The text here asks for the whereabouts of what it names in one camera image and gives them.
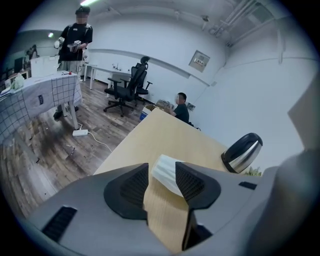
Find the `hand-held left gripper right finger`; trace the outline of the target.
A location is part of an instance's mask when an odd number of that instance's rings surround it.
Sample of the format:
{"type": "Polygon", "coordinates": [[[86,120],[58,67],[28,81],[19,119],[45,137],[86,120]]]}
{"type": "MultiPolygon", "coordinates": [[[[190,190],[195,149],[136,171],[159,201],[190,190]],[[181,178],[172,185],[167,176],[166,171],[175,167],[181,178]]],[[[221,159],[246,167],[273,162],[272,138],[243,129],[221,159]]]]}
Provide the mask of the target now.
{"type": "Polygon", "coordinates": [[[175,182],[188,205],[187,222],[182,240],[186,251],[210,238],[213,233],[198,224],[194,211],[208,209],[220,196],[218,181],[184,162],[175,163],[175,182]]]}

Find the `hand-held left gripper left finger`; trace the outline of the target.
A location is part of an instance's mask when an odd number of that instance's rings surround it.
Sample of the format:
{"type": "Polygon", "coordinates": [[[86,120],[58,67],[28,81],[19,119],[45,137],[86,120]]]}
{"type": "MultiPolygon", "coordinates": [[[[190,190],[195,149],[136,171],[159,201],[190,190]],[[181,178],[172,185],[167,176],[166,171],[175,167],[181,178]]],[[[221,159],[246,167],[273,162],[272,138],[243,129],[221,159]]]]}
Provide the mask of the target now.
{"type": "Polygon", "coordinates": [[[108,207],[124,219],[146,221],[144,196],[149,185],[149,164],[125,166],[108,173],[114,175],[103,191],[108,207]]]}

